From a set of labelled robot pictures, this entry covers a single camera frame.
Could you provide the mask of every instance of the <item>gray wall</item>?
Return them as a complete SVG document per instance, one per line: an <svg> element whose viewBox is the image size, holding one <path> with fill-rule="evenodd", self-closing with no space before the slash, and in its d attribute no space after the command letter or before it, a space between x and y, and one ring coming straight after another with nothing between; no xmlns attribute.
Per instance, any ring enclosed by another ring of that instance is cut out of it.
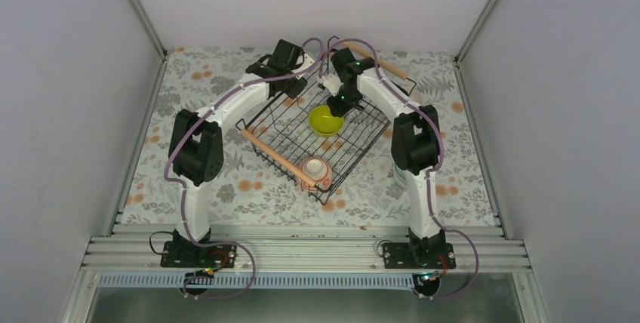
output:
<svg viewBox="0 0 640 323"><path fill-rule="evenodd" d="M640 0L501 0L463 61L552 319L640 319Z"/></svg>
<svg viewBox="0 0 640 323"><path fill-rule="evenodd" d="M141 0L167 46L264 46L281 35L363 38L456 54L487 0Z"/></svg>
<svg viewBox="0 0 640 323"><path fill-rule="evenodd" d="M127 0L0 0L0 321L56 321L159 58Z"/></svg>

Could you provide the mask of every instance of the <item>yellow bowl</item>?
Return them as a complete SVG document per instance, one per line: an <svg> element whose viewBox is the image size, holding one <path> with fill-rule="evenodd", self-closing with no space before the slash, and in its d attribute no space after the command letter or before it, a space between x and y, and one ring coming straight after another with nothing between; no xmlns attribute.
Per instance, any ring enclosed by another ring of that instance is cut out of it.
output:
<svg viewBox="0 0 640 323"><path fill-rule="evenodd" d="M320 137L335 135L343 124L344 118L332 116L329 106L317 106L309 113L309 126Z"/></svg>

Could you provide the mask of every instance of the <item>wire basket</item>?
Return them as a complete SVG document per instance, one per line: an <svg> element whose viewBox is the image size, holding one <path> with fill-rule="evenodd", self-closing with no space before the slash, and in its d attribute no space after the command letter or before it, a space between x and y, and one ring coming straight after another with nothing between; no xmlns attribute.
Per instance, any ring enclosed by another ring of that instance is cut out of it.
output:
<svg viewBox="0 0 640 323"><path fill-rule="evenodd" d="M329 73L330 63L326 64ZM365 157L380 135L389 127L389 119L367 98L344 116L342 129L333 137L320 137L309 126L309 113L317 106L326 104L331 95L317 82L318 70L308 77L306 89L292 100L280 93L272 98L249 122L244 119L235 125L247 129L255 137L274 149L295 166L305 158L323 158L333 173L331 185L327 189L303 189L295 175L260 147L252 144L254 151L277 172L294 181L301 191L309 193L325 205L327 200L349 176L353 168Z"/></svg>

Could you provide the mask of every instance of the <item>wooden handle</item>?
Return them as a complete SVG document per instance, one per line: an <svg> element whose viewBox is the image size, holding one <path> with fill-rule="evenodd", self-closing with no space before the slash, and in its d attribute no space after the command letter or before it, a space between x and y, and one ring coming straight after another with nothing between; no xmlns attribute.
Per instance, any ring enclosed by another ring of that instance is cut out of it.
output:
<svg viewBox="0 0 640 323"><path fill-rule="evenodd" d="M286 167L289 171L293 172L296 176L298 176L307 185L315 186L315 180L314 179L312 179L311 177L307 176L304 172L302 172L302 170L300 170L298 167L294 166L294 164L289 162L286 158L282 157L280 155L280 153L277 153L271 147L267 146L263 141L261 141L260 138L258 138L256 136L254 136L253 134L251 134L250 131L247 131L246 129L243 129L243 130L240 131L240 134L245 136L254 145L256 145L260 149L262 149L267 155L270 155L271 157L273 157L273 159L275 159L275 161L278 162L280 165Z"/></svg>
<svg viewBox="0 0 640 323"><path fill-rule="evenodd" d="M356 45L352 42L344 42L343 43L344 46L348 47L349 49L351 49L351 51L354 51L360 55L362 55L363 57L371 57L373 58L374 55L369 52L369 50L361 47L360 45ZM405 80L407 78L407 73L403 72L402 70L398 69L395 65L386 62L384 60L378 60L378 63L380 64L380 66L383 67L383 69L385 69L386 71L392 73L393 75L397 76L398 78Z"/></svg>

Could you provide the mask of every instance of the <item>table surface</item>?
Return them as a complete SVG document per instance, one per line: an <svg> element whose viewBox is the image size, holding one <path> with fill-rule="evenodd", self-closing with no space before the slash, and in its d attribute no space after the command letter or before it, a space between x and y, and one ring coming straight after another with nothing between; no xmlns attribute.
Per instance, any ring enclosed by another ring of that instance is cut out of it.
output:
<svg viewBox="0 0 640 323"><path fill-rule="evenodd" d="M166 182L175 115L214 101L270 49L176 48L158 93L122 223L177 223L179 188ZM445 163L436 175L438 215L449 226L493 226L484 178L460 97L452 58L428 52L380 52L406 71L417 87L411 98L438 110ZM408 83L392 78L407 90ZM248 113L255 115L260 107ZM211 223L312 226L408 226L409 201L392 177L388 129L323 206L279 176L232 128L224 137L224 166L211 181Z"/></svg>

